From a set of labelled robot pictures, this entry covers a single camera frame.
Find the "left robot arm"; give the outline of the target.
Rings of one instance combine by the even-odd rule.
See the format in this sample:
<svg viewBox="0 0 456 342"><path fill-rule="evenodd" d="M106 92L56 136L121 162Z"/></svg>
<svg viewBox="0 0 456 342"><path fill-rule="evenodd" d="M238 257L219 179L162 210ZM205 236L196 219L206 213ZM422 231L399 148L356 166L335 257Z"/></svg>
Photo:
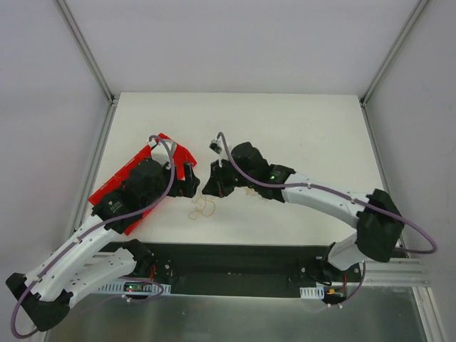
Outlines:
<svg viewBox="0 0 456 342"><path fill-rule="evenodd" d="M151 283L155 260L137 239L123 243L103 261L84 265L166 196L194 197L200 180L193 166L192 162L181 163L183 175L178 176L173 162L161 164L152 158L140 161L118 187L102 196L91 215L54 254L27 274L13 273L6 280L17 300L10 320L13 335L18 339L33 335L17 331L20 309L38 333L58 325L79 301L114 279L127 277Z"/></svg>

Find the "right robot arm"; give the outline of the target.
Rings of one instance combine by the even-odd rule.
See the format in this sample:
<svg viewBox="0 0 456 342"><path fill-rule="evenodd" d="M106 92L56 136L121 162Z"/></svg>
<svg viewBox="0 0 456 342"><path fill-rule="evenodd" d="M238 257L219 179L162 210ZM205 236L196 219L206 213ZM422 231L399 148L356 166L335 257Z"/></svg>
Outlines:
<svg viewBox="0 0 456 342"><path fill-rule="evenodd" d="M355 229L328 248L321 262L325 279L337 281L350 266L366 259L387 263L395 253L404 224L387 192L341 192L318 185L292 168L268 163L250 142L226 150L213 140L209 147L219 158L210 165L203 194L223 198L246 187L266 200L309 207Z"/></svg>

